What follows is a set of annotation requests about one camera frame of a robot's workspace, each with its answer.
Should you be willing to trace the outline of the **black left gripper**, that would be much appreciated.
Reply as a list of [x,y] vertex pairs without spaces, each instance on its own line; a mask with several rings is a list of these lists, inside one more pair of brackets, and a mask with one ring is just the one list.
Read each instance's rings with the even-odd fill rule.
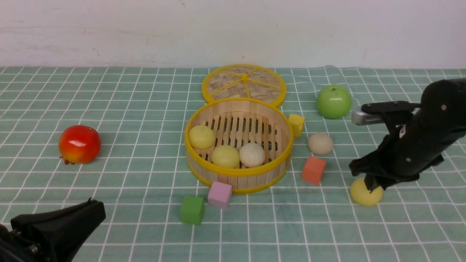
[[11,219],[1,225],[2,262],[71,262],[88,237],[106,219],[103,202],[86,202],[46,213]]

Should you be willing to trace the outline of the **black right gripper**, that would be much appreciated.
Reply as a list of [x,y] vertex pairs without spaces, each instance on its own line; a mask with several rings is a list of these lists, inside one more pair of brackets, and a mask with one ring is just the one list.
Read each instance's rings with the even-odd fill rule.
[[369,192],[379,186],[388,187],[419,179],[421,172],[443,161],[445,126],[436,125],[433,114],[421,109],[412,111],[378,112],[389,133],[377,149],[354,159],[349,168],[353,176],[365,174]]

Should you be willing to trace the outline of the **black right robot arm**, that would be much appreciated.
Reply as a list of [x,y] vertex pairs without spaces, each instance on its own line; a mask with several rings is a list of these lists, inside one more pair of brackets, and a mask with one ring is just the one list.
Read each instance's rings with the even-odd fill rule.
[[465,79],[443,79],[424,89],[419,103],[389,101],[355,108],[357,126],[384,123],[388,134],[377,149],[350,162],[351,174],[364,174],[370,191],[417,181],[443,162],[442,152],[465,136]]

